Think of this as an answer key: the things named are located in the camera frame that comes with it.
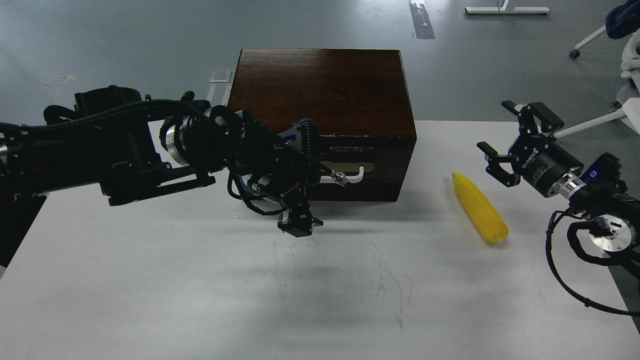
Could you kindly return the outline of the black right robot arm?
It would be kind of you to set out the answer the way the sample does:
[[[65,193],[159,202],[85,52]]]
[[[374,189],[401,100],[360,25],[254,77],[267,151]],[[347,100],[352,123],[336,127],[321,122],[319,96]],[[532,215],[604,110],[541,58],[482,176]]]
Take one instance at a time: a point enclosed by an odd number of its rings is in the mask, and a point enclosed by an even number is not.
[[[564,123],[544,103],[518,106],[505,100],[501,105],[517,117],[518,137],[506,154],[478,142],[486,172],[506,187],[525,180],[544,198],[562,195],[570,212],[586,218],[567,231],[574,253],[590,264],[619,265],[638,278],[639,200],[627,194],[620,160],[605,152],[585,169],[556,143],[554,133]]]

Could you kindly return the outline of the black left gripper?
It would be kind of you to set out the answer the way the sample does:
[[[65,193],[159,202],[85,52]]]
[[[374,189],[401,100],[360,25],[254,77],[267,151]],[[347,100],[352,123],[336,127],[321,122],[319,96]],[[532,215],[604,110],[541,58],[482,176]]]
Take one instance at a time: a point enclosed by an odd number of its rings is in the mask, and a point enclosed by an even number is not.
[[[307,188],[320,183],[318,127],[303,118],[284,132],[276,133],[248,111],[229,111],[227,132],[227,192],[252,211],[254,202],[279,206],[278,228],[293,237],[308,237],[323,221],[311,212]]]

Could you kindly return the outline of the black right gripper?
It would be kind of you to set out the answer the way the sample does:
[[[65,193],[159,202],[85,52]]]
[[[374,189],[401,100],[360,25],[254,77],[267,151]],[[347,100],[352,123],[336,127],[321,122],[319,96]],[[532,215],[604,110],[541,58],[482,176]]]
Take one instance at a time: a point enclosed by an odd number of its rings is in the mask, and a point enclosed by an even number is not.
[[[517,137],[509,148],[510,155],[498,154],[485,141],[477,143],[477,147],[485,155],[486,172],[491,177],[508,188],[519,185],[523,178],[544,198],[551,198],[558,194],[558,182],[565,174],[582,173],[582,162],[546,139],[563,129],[565,123],[544,103],[521,105],[504,100],[501,107],[517,117],[518,134],[521,137]],[[501,164],[510,164],[514,172],[507,172]]]

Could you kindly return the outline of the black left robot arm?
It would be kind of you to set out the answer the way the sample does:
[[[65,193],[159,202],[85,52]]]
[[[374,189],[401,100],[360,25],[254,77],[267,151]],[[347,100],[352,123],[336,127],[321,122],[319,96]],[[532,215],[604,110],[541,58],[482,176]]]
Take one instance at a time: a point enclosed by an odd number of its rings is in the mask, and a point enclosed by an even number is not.
[[[192,91],[152,99],[115,85],[76,93],[75,102],[46,107],[42,126],[1,124],[3,268],[49,193],[93,183],[116,207],[210,186],[227,169],[228,193],[256,214],[278,215],[281,231],[306,237],[323,225],[306,195],[327,170],[309,119],[276,133]]]

